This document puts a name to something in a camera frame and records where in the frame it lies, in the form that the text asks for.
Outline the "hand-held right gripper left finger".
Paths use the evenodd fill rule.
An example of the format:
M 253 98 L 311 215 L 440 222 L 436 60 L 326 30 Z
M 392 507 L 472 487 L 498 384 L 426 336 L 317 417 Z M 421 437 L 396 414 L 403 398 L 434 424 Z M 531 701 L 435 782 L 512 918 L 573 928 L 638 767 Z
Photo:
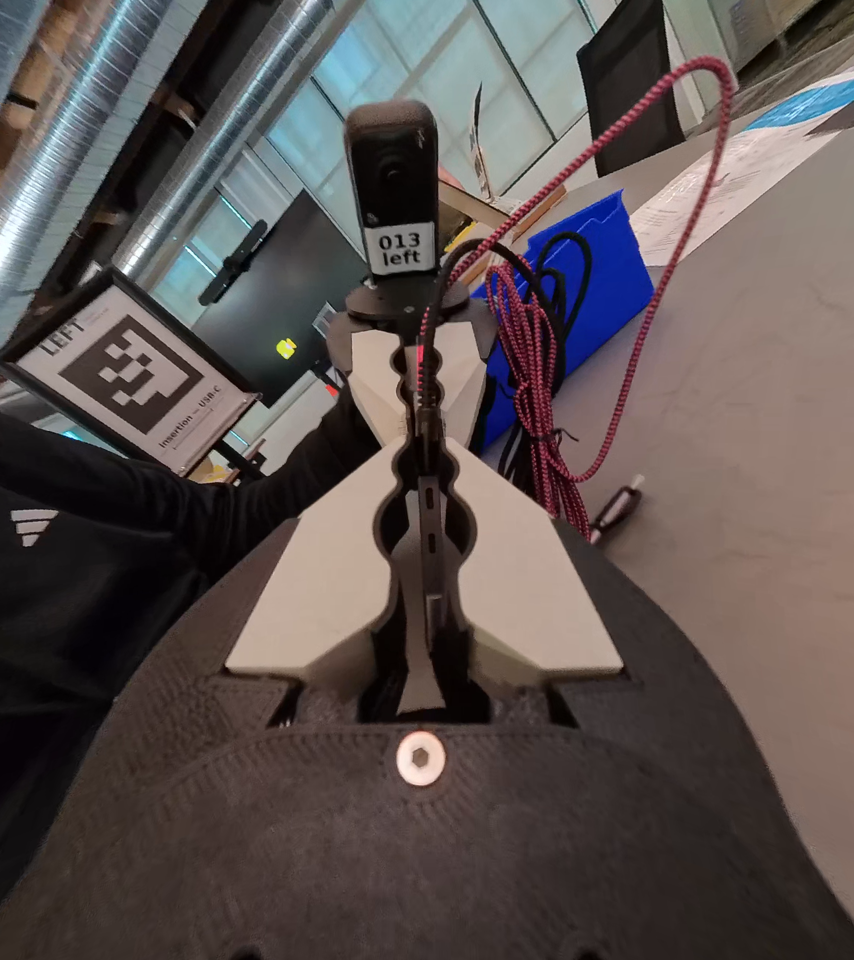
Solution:
M 397 714 L 411 678 L 414 547 L 395 438 L 293 524 L 224 667 Z

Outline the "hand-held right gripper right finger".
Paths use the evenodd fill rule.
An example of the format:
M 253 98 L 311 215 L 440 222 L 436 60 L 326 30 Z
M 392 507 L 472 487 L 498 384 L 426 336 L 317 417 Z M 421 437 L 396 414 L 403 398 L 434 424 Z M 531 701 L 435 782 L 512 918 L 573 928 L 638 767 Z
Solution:
M 457 595 L 480 680 L 507 690 L 619 675 L 623 659 L 553 519 L 455 439 L 445 449 L 473 522 Z

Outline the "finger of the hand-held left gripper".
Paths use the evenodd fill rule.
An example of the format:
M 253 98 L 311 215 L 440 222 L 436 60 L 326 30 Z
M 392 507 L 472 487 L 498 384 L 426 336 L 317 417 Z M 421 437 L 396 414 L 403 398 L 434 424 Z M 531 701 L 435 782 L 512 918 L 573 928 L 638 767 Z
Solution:
M 481 414 L 487 378 L 477 338 L 469 322 L 446 322 L 435 330 L 426 356 L 433 374 L 445 442 L 468 445 Z
M 353 401 L 382 448 L 408 438 L 406 374 L 397 369 L 406 353 L 394 333 L 353 333 L 348 383 Z

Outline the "grey usb hub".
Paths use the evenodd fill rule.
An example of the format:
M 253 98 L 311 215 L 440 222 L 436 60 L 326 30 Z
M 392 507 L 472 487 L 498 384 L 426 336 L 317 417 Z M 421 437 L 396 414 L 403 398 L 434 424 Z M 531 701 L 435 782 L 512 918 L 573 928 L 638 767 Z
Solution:
M 431 426 L 426 426 L 424 422 L 418 424 L 414 450 L 418 469 L 421 562 L 428 638 L 430 642 L 437 642 L 443 628 L 452 628 L 456 638 L 466 640 L 468 665 L 474 671 L 470 659 L 472 633 L 459 607 L 457 595 L 457 570 L 470 546 L 473 522 L 466 507 L 457 502 L 452 493 L 456 464 L 446 452 L 443 431 L 438 422 Z M 550 517 L 598 610 L 583 569 L 577 566 L 577 557 L 588 546 L 588 539 L 563 519 Z

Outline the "blue plastic bin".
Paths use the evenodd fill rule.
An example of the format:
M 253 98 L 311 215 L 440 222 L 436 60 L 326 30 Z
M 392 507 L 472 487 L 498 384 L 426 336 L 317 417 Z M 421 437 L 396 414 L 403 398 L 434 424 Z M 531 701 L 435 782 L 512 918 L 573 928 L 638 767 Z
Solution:
M 564 373 L 576 371 L 635 316 L 653 296 L 653 284 L 623 202 L 623 191 L 602 198 L 547 226 L 526 241 L 523 258 L 539 276 L 561 321 Z M 480 455 L 515 423 L 515 392 L 495 324 L 481 331 L 488 386 L 468 449 Z

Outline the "large black monitor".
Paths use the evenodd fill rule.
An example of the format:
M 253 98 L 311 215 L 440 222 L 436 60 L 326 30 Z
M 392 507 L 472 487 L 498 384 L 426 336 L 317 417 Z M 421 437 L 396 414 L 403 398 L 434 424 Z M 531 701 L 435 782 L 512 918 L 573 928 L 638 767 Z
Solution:
M 251 266 L 193 332 L 273 406 L 317 363 L 327 362 L 326 316 L 342 310 L 365 265 L 327 214 L 302 191 L 270 229 Z M 283 359 L 277 342 L 297 351 Z

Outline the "person's black jacket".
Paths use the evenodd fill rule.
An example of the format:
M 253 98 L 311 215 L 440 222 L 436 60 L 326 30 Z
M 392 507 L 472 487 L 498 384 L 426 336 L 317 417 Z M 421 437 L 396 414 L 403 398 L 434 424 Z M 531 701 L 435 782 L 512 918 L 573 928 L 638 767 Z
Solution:
M 125 683 L 249 553 L 231 488 L 0 414 L 0 905 Z

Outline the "black high-back chair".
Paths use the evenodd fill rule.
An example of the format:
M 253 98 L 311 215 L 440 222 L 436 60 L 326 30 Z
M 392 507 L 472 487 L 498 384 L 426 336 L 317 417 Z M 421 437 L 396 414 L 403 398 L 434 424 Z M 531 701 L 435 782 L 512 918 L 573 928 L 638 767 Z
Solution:
M 577 52 L 593 138 L 630 111 L 672 71 L 661 1 L 625 1 Z M 599 178 L 685 141 L 673 90 L 595 157 Z

